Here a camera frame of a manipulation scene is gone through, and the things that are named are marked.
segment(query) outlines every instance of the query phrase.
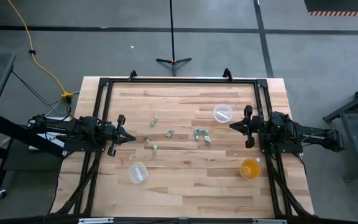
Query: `butcher block tabletop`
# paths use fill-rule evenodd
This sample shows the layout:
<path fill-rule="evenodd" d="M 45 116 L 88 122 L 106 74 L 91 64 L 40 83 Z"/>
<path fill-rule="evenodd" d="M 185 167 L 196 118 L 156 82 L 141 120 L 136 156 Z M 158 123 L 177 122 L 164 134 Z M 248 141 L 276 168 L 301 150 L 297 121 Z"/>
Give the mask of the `butcher block tabletop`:
<path fill-rule="evenodd" d="M 84 77 L 76 117 L 92 116 L 99 78 Z M 267 81 L 273 111 L 291 115 L 283 79 L 268 78 Z M 99 117 L 103 113 L 106 89 Z M 260 92 L 267 116 L 265 99 L 262 90 Z M 91 215 L 272 218 L 266 163 L 258 138 L 255 135 L 255 146 L 246 149 L 246 136 L 229 128 L 229 123 L 214 120 L 212 110 L 218 104 L 230 105 L 234 110 L 229 123 L 244 117 L 246 105 L 252 105 L 257 114 L 254 87 L 250 84 L 115 83 L 108 121 L 116 125 L 118 116 L 123 114 L 126 131 L 137 139 L 118 146 L 115 157 L 103 153 Z M 150 127 L 155 115 L 158 121 Z M 204 142 L 202 137 L 195 139 L 197 127 L 209 130 L 211 143 Z M 169 130 L 174 131 L 171 138 L 165 136 Z M 144 141 L 145 135 L 149 136 L 149 142 Z M 152 154 L 153 145 L 158 147 L 156 154 Z M 52 212 L 58 210 L 77 187 L 83 157 L 84 152 L 75 152 L 63 161 Z M 259 158 L 262 167 L 261 175 L 255 179 L 239 175 L 239 166 L 250 158 Z M 143 163 L 149 172 L 141 184 L 133 184 L 127 174 L 129 166 L 136 162 Z M 289 189 L 302 206 L 313 213 L 305 170 L 299 158 L 283 154 L 283 164 Z M 279 190 L 278 195 L 284 211 Z"/>

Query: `plastic cup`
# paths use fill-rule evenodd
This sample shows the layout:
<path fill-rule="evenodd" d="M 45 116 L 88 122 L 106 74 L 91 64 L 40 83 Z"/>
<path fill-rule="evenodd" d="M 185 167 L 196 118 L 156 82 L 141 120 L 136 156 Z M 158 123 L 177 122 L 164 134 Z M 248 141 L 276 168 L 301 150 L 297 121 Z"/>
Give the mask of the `plastic cup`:
<path fill-rule="evenodd" d="M 260 175 L 260 164 L 258 159 L 247 159 L 240 166 L 242 177 L 256 178 Z"/>
<path fill-rule="evenodd" d="M 213 114 L 219 123 L 227 123 L 233 119 L 233 109 L 229 105 L 216 105 Z"/>
<path fill-rule="evenodd" d="M 146 167 L 141 162 L 137 162 L 134 165 L 130 166 L 128 168 L 127 173 L 130 180 L 134 184 L 142 183 L 149 176 Z"/>

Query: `metal bracket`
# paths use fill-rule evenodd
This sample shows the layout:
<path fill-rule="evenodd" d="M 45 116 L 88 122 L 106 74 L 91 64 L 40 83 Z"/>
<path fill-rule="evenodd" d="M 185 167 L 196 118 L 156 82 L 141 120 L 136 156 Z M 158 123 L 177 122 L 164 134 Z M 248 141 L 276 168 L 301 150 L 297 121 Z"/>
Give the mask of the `metal bracket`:
<path fill-rule="evenodd" d="M 267 88 L 268 85 L 267 85 L 267 79 L 265 78 L 258 78 L 256 79 L 256 82 L 263 88 Z"/>
<path fill-rule="evenodd" d="M 81 218 L 78 224 L 113 223 L 114 218 Z"/>
<path fill-rule="evenodd" d="M 133 71 L 131 72 L 131 74 L 129 75 L 129 82 L 131 82 L 131 81 L 134 79 L 135 76 L 137 76 L 137 74 L 136 74 L 136 71 L 133 70 Z"/>
<path fill-rule="evenodd" d="M 229 82 L 233 82 L 233 76 L 231 75 L 231 72 L 228 68 L 225 68 L 224 72 L 223 72 L 223 78 L 226 78 L 226 77 L 229 77 L 228 78 Z"/>
<path fill-rule="evenodd" d="M 286 220 L 274 220 L 274 219 L 253 219 L 252 223 L 255 224 L 287 224 Z"/>
<path fill-rule="evenodd" d="M 99 86 L 105 86 L 110 81 L 110 78 L 100 78 Z"/>

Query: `concrete floor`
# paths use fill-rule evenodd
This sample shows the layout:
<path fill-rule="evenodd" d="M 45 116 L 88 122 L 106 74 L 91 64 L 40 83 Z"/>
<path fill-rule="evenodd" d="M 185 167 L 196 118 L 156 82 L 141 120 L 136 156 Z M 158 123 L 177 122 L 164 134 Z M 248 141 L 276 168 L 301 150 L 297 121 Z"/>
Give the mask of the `concrete floor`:
<path fill-rule="evenodd" d="M 21 0 L 13 1 L 31 25 L 100 27 L 169 27 L 163 0 Z M 358 30 L 358 17 L 311 17 L 303 1 L 260 0 L 266 29 Z M 174 1 L 176 27 L 257 28 L 251 0 Z M 20 24 L 0 0 L 0 24 Z M 154 60 L 171 57 L 165 32 L 31 32 L 37 58 L 56 74 L 68 91 L 80 89 L 85 75 L 169 76 Z M 176 33 L 177 58 L 193 57 L 179 76 L 219 77 L 228 67 L 235 77 L 266 77 L 258 34 Z M 358 35 L 267 35 L 275 77 L 284 78 L 295 121 L 326 127 L 321 119 L 358 90 Z M 15 71 L 48 101 L 60 89 L 33 64 L 23 31 L 0 30 L 0 52 L 17 55 Z M 64 113 L 64 106 L 57 111 Z M 11 77 L 0 99 L 0 114 L 24 124 L 48 111 Z M 334 122 L 341 129 L 341 124 Z M 358 221 L 358 181 L 342 176 L 357 170 L 350 150 L 333 153 L 319 146 L 305 152 L 310 194 L 317 215 Z M 56 172 L 11 172 L 0 200 L 0 218 L 46 214 L 53 200 Z"/>

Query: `yellow container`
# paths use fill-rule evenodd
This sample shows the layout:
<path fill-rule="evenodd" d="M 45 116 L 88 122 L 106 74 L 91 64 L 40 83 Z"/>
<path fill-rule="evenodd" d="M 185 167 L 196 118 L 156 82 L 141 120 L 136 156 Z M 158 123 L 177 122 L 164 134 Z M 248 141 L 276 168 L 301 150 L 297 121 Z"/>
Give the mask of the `yellow container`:
<path fill-rule="evenodd" d="M 259 158 L 247 159 L 240 166 L 240 175 L 242 177 L 256 178 L 260 175 Z"/>

